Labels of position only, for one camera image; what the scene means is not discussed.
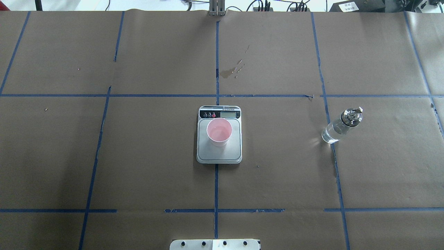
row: red object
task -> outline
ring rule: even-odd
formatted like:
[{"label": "red object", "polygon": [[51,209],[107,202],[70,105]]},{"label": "red object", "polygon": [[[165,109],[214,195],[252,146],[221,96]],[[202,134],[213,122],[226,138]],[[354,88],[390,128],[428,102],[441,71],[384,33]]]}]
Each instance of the red object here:
[{"label": "red object", "polygon": [[4,3],[2,3],[2,2],[0,1],[0,10],[10,10],[10,9],[8,9],[8,8],[6,7],[6,5],[4,5]]}]

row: white floor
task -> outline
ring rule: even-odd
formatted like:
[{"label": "white floor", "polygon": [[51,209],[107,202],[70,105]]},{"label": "white floor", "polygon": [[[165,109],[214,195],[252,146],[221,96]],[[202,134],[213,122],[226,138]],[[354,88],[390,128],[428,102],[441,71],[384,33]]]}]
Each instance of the white floor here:
[{"label": "white floor", "polygon": [[[32,0],[2,0],[11,10],[28,11],[36,10]],[[42,0],[44,11],[103,11],[109,0]],[[245,11],[252,0],[226,0],[225,7],[236,6]],[[333,3],[344,0],[328,0],[328,9]],[[290,3],[271,1],[274,11],[286,11]],[[325,0],[310,0],[307,6],[312,12],[325,12]],[[193,3],[191,10],[208,10],[209,5],[204,3]],[[128,9],[141,9],[150,11],[184,11],[188,4],[181,0],[110,0],[109,10],[123,11]],[[439,7],[427,4],[422,12],[441,13]]]}]

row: black device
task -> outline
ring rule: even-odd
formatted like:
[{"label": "black device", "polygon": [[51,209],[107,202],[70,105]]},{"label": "black device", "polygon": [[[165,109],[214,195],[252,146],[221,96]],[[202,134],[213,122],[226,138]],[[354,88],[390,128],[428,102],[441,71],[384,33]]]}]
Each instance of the black device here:
[{"label": "black device", "polygon": [[350,0],[334,3],[329,12],[385,12],[382,0]]}]

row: scale control panel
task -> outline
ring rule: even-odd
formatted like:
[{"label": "scale control panel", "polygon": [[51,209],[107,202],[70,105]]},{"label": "scale control panel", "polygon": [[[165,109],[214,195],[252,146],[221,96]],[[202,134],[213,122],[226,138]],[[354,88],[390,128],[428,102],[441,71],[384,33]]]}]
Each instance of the scale control panel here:
[{"label": "scale control panel", "polygon": [[200,118],[237,118],[241,117],[241,111],[236,109],[224,109],[224,110],[199,110]]}]

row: silver bottle cap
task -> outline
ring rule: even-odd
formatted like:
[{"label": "silver bottle cap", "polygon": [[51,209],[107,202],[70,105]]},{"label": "silver bottle cap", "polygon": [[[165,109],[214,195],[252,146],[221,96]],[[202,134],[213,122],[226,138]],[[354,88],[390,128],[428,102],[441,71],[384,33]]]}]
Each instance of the silver bottle cap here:
[{"label": "silver bottle cap", "polygon": [[349,127],[356,127],[362,121],[362,108],[357,109],[346,109],[342,115],[341,119],[345,125]]}]

